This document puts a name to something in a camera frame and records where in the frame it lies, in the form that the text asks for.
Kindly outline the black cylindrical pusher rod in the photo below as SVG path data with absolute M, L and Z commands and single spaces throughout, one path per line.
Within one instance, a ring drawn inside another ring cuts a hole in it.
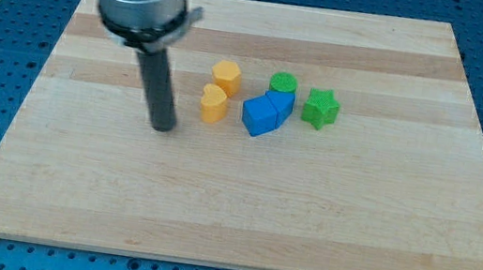
M 150 124 L 154 130 L 170 131 L 176 124 L 176 109 L 168 54 L 138 52 L 137 57 Z

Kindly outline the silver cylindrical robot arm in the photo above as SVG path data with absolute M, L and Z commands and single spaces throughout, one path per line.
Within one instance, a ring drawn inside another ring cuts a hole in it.
M 150 124 L 157 131 L 176 124 L 167 49 L 179 41 L 204 9 L 188 0 L 98 0 L 98 14 L 112 39 L 137 53 Z

